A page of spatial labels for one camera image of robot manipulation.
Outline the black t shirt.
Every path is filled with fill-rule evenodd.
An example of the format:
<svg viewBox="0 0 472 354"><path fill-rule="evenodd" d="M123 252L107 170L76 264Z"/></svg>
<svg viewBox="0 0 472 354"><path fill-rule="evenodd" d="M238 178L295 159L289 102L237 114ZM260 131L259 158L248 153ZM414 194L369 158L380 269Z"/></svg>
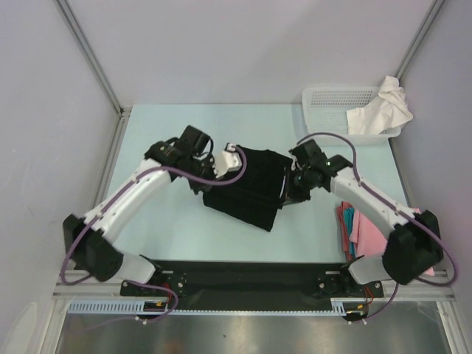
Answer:
<svg viewBox="0 0 472 354"><path fill-rule="evenodd" d="M310 193L285 183L292 159L272 150L241 150L247 159L245 173L233 184L205 192L204 206L269 232L279 209L310 200Z"/></svg>

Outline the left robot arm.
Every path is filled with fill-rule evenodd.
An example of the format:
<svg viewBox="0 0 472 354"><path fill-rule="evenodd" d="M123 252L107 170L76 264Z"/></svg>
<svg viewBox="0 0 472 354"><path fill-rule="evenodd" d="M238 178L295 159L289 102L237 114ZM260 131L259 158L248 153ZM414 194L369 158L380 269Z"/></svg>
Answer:
<svg viewBox="0 0 472 354"><path fill-rule="evenodd" d="M179 137L157 142L122 186L84 216L70 214L63 222L66 257L100 282L112 278L136 282L146 294L158 293L163 277L143 256L120 251L115 243L139 209L176 178L189 175L197 191L200 178L213 181L212 138L189 125Z"/></svg>

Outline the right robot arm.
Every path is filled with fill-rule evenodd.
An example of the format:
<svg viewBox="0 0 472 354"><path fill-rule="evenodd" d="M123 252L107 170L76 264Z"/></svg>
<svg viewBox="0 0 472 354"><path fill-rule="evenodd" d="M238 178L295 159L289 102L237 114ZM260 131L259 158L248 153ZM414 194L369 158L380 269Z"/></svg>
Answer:
<svg viewBox="0 0 472 354"><path fill-rule="evenodd" d="M437 217L428 210L417 212L404 206L370 184L359 174L356 157L327 157L313 139L289 153L293 163L285 177L287 204L302 203L311 190L322 188L350 203L386 239L381 253L349 261L348 272L340 277L347 295L357 296L367 283L377 280L407 285L443 261Z"/></svg>

